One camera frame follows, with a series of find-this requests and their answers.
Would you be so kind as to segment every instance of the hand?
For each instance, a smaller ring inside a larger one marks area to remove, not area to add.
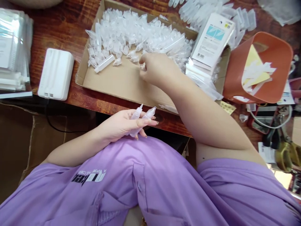
[[[140,130],[140,135],[143,137],[147,137],[143,127],[145,126],[155,126],[158,122],[151,120],[151,119],[137,119],[137,120],[130,120],[132,114],[135,112],[135,109],[131,110],[122,110],[117,112],[116,114],[109,117],[106,121],[101,123],[97,128],[95,128],[99,135],[104,137],[105,140],[109,142],[115,142],[122,138],[125,134],[130,132],[132,129]]]
[[[175,81],[182,76],[179,67],[163,53],[145,53],[139,63],[145,63],[146,68],[146,71],[140,70],[142,79],[161,89],[165,83]]]

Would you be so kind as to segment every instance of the shirt button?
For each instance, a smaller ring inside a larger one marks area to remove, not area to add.
[[[137,186],[138,186],[139,191],[142,192],[142,187],[139,182],[137,182]]]

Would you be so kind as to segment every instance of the cardboard tray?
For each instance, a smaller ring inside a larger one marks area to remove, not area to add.
[[[95,30],[95,23],[97,20],[101,20],[103,16],[103,12],[108,9],[118,9],[121,11],[126,11],[131,9],[134,12],[137,12],[139,16],[142,14],[147,14],[147,20],[150,22],[156,16],[145,13],[136,8],[130,7],[128,5],[115,2],[112,0],[102,0],[100,3],[100,7],[98,8],[92,30]],[[187,39],[195,40],[197,37],[197,33],[188,28],[182,27],[178,24],[171,23],[169,21],[163,20],[159,18],[159,20],[164,23],[166,26],[172,25],[173,28],[176,28],[181,33],[185,33]],[[132,102],[136,102],[139,104],[144,104],[147,106],[156,106],[158,108],[159,104],[161,105],[171,105],[174,106],[172,100],[169,98],[167,94],[165,94],[161,89],[150,85],[144,82],[139,77],[139,64],[133,64],[129,59],[122,56],[122,64],[118,67],[113,67],[112,64],[107,66],[104,70],[95,73],[94,67],[88,67],[89,60],[89,47],[90,40],[87,39],[87,43],[85,46],[85,50],[83,53],[83,57],[81,63],[79,65],[75,82],[76,84],[92,89],[101,93],[109,94],[112,96],[116,96],[122,99],[126,99]],[[220,65],[228,65],[230,51],[228,52],[227,59],[222,59]],[[222,93],[222,88],[224,86],[224,77],[225,77],[224,68],[221,68],[219,73],[219,79],[216,83],[218,87],[218,92]]]

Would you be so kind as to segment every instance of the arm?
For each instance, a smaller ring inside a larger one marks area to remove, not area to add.
[[[197,163],[212,158],[234,158],[266,165],[250,140],[217,103],[181,73],[164,54],[144,54],[147,71],[141,77],[162,89],[197,143]]]
[[[132,129],[141,128],[140,135],[146,137],[142,128],[147,125],[155,126],[157,122],[150,119],[130,120],[134,112],[135,110],[132,109],[116,113],[95,129],[54,149],[42,164],[78,166]]]

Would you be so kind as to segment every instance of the black cable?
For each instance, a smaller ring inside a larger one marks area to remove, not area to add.
[[[55,128],[55,127],[51,124],[51,122],[50,122],[50,120],[49,120],[49,117],[48,117],[48,113],[47,113],[48,104],[49,104],[49,100],[48,100],[47,103],[45,104],[45,116],[46,116],[46,119],[47,119],[48,124],[49,124],[53,129],[55,129],[55,130],[57,130],[57,131],[59,131],[59,132],[65,132],[65,133],[82,133],[82,132],[85,132],[85,133],[86,133],[86,132],[88,132],[88,131],[63,131],[63,130],[59,130],[59,129]]]

